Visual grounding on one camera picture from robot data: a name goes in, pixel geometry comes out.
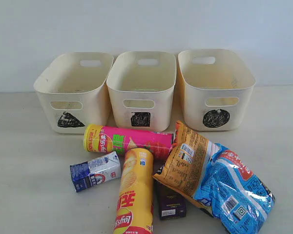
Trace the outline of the orange noodle packet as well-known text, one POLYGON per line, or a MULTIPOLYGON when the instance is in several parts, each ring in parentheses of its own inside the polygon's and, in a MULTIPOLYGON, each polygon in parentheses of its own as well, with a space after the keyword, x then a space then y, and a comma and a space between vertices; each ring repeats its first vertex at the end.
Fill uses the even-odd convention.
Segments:
POLYGON ((200 202, 194 195, 204 178, 207 164, 220 150, 217 144, 177 121, 169 156, 153 178, 212 216, 211 202, 207 198, 200 202))

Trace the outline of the blue white milk carton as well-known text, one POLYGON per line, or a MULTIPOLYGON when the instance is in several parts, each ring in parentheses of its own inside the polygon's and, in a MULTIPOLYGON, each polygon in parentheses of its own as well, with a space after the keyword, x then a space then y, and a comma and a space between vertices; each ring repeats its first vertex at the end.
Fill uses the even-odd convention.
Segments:
POLYGON ((120 178, 122 170, 119 157, 114 151, 90 161, 70 165, 70 174, 75 191, 78 193, 120 178))

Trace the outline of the purple drink carton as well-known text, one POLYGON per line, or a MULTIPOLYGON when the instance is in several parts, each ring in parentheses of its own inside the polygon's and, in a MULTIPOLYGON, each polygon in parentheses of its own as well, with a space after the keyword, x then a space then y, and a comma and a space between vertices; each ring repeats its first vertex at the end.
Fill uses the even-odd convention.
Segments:
POLYGON ((154 180, 160 220, 183 218, 187 215, 185 199, 174 190, 154 180))

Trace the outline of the yellow Lay's chip can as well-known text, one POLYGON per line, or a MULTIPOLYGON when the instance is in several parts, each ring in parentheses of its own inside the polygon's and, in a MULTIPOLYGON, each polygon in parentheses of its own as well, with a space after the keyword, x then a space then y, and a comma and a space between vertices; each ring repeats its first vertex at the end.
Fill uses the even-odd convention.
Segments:
POLYGON ((115 234, 153 233, 153 154, 144 148, 126 152, 114 221, 115 234))

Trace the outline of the blue noodle packet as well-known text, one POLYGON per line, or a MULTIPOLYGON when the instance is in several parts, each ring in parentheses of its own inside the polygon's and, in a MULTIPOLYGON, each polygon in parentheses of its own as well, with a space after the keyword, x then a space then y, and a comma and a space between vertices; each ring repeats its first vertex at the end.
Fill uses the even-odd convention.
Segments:
POLYGON ((257 234, 275 204, 269 188, 229 148, 216 151, 203 169, 193 198, 211 208, 230 234, 257 234))

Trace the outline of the cream bin square mark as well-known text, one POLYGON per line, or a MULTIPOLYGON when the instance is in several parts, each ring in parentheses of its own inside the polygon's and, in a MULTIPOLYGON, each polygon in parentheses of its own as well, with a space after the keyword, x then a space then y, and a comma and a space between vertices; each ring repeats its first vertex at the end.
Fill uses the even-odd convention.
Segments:
POLYGON ((177 64, 174 54, 127 51, 116 58, 106 80, 120 128, 162 132, 170 124, 177 64))

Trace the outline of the pink Lay's chip can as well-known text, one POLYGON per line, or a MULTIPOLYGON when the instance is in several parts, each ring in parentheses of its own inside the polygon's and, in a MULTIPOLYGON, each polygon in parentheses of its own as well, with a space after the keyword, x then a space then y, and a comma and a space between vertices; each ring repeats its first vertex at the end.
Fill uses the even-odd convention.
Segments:
POLYGON ((84 148, 88 152, 111 153, 123 156, 134 148, 149 150, 155 160, 167 159, 173 144, 173 133, 125 129, 90 124, 84 133, 84 148))

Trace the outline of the cream bin circle mark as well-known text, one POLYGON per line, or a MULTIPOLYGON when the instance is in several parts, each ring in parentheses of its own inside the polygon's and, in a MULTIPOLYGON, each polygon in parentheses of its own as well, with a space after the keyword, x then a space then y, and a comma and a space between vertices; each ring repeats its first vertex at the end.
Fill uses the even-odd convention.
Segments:
POLYGON ((243 60, 225 49, 185 50, 177 60, 186 125, 197 131, 238 128, 256 83, 243 60))

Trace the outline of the cream bin triangle mark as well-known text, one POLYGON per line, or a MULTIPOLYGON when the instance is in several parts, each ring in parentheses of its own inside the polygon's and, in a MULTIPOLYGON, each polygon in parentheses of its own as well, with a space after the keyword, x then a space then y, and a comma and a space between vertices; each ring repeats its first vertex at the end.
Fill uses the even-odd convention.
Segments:
POLYGON ((106 79, 114 56, 74 52, 55 58, 34 82, 51 128, 83 134, 89 124, 106 125, 111 111, 106 79))

